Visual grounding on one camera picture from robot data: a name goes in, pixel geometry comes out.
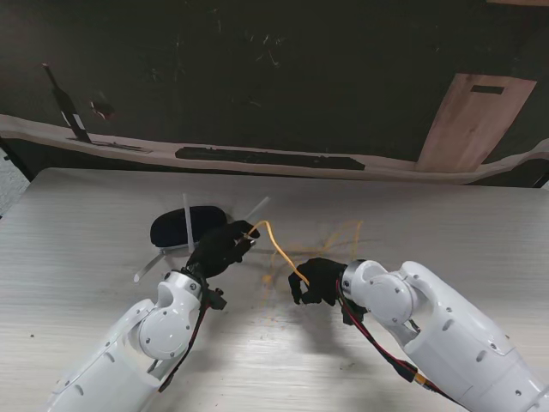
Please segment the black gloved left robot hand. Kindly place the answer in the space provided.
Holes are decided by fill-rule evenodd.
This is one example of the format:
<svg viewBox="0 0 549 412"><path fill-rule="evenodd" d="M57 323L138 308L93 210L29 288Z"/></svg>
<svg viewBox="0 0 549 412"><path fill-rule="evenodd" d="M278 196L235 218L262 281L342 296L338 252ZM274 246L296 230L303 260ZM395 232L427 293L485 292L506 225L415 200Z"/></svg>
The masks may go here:
<svg viewBox="0 0 549 412"><path fill-rule="evenodd" d="M190 255L186 268L210 278L223 273L230 265L241 263L243 256L260 237L247 221L234 221L205 234Z"/></svg>

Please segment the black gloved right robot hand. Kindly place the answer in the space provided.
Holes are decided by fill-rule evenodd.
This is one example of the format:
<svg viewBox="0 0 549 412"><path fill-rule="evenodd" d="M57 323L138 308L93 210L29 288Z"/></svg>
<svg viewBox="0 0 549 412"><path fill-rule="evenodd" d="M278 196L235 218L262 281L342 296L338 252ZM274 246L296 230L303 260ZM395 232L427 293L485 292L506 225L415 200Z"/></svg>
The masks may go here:
<svg viewBox="0 0 549 412"><path fill-rule="evenodd" d="M346 268L346 264L322 257L300 264L297 269L307 282L295 272L288 277L294 303L308 305L325 302L334 306L337 297L336 282Z"/></svg>

